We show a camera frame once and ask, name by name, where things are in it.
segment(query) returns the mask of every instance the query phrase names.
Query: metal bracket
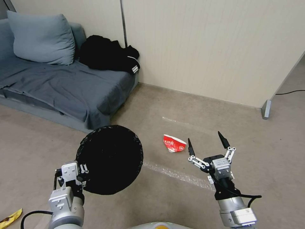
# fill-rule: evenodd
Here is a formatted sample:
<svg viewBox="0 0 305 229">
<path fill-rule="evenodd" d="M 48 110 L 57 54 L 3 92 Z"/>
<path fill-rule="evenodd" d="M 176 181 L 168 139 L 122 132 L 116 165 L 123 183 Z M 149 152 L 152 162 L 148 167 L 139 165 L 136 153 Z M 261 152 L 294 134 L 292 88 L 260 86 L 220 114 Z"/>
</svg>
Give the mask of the metal bracket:
<svg viewBox="0 0 305 229">
<path fill-rule="evenodd" d="M 199 159 L 198 157 L 195 157 L 194 155 L 191 155 L 191 157 L 188 158 L 188 161 L 197 166 L 198 168 L 204 169 L 206 166 L 210 166 L 209 163 Z"/>
<path fill-rule="evenodd" d="M 261 115 L 263 119 L 268 119 L 271 109 L 271 100 L 266 100 L 265 104 L 261 108 Z"/>
</svg>

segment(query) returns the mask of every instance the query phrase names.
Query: black power cord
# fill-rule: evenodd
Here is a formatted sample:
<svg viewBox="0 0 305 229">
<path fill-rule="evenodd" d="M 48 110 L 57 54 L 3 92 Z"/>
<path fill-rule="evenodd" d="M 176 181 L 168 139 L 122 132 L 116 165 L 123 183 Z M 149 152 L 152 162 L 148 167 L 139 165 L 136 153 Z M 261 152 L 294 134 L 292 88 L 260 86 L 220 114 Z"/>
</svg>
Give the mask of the black power cord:
<svg viewBox="0 0 305 229">
<path fill-rule="evenodd" d="M 237 194 L 237 193 L 235 193 L 235 192 L 232 192 L 232 191 L 228 190 L 226 187 L 224 187 L 222 184 L 220 184 L 220 183 L 218 182 L 218 180 L 215 178 L 214 174 L 210 174 L 210 175 L 211 175 L 211 177 L 213 178 L 213 180 L 214 180 L 215 183 L 217 183 L 220 187 L 222 187 L 223 189 L 227 190 L 228 192 L 230 192 L 230 193 L 232 193 L 232 194 L 234 194 L 234 195 L 237 195 L 237 196 L 239 196 L 239 197 L 250 198 L 250 200 L 249 200 L 249 202 L 248 202 L 248 207 L 250 207 L 250 205 L 252 204 L 252 202 L 253 202 L 255 199 L 261 198 L 261 195 L 255 195 L 255 196 L 253 196 L 253 195 Z"/>
<path fill-rule="evenodd" d="M 24 221 L 25 221 L 25 218 L 27 218 L 29 215 L 36 214 L 36 213 L 48 214 L 48 215 L 52 215 L 52 214 L 53 214 L 53 212 L 48 212 L 48 211 L 32 211 L 32 212 L 29 212 L 29 213 L 27 213 L 27 214 L 22 218 L 20 228 L 21 228 L 21 229 L 24 229 Z"/>
<path fill-rule="evenodd" d="M 297 91 L 305 91 L 305 90 L 295 90 L 295 91 L 291 91 L 291 92 L 287 92 L 287 93 L 280 93 L 280 94 L 276 94 L 276 95 L 290 94 L 290 93 L 297 92 Z"/>
</svg>

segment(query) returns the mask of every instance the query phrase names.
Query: gray sofa cover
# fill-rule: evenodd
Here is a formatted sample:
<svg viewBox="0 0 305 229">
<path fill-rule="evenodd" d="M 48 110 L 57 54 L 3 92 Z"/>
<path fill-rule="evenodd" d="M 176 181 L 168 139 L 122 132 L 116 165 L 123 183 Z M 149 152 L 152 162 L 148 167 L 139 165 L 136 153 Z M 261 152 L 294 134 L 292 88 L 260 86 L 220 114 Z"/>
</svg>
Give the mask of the gray sofa cover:
<svg viewBox="0 0 305 229">
<path fill-rule="evenodd" d="M 76 57 L 85 35 L 71 23 Z M 110 117 L 138 83 L 137 74 L 31 62 L 13 53 L 8 20 L 0 20 L 0 103 L 72 128 L 90 132 L 110 125 Z"/>
</svg>

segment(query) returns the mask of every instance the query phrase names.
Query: black cable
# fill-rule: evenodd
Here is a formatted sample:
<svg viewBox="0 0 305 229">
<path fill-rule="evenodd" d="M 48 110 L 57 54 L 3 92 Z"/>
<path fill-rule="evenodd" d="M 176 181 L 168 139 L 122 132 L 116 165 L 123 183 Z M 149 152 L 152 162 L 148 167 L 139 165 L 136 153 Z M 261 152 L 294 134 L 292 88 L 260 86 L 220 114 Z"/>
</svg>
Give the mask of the black cable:
<svg viewBox="0 0 305 229">
<path fill-rule="evenodd" d="M 24 220 L 25 220 L 25 218 L 27 218 L 29 215 L 36 214 L 36 213 L 40 213 L 40 214 L 49 214 L 49 215 L 52 215 L 52 214 L 53 214 L 53 212 L 48 212 L 48 211 L 32 211 L 32 212 L 29 212 L 29 213 L 27 213 L 27 214 L 22 218 L 20 228 L 21 228 L 21 229 L 24 229 Z"/>
<path fill-rule="evenodd" d="M 57 189 L 57 176 L 55 174 L 54 176 L 54 186 L 53 186 L 53 190 L 56 190 Z"/>
<path fill-rule="evenodd" d="M 226 187 L 224 187 L 222 184 L 220 184 L 218 182 L 218 180 L 215 178 L 214 174 L 210 174 L 211 177 L 213 178 L 213 180 L 215 181 L 215 183 L 217 183 L 220 187 L 222 187 L 223 189 L 227 190 L 228 192 L 237 195 L 239 197 L 244 197 L 244 198 L 250 198 L 249 202 L 248 202 L 248 207 L 250 207 L 250 205 L 252 204 L 252 202 L 257 199 L 257 198 L 261 198 L 261 195 L 245 195 L 245 194 L 237 194 L 235 192 L 232 192 L 231 190 L 227 189 Z"/>
<path fill-rule="evenodd" d="M 287 92 L 287 93 L 280 93 L 280 94 L 276 94 L 276 95 L 290 94 L 290 93 L 293 93 L 293 92 L 296 92 L 296 91 L 305 91 L 305 90 L 295 90 L 295 91 L 291 91 L 291 92 Z"/>
</svg>

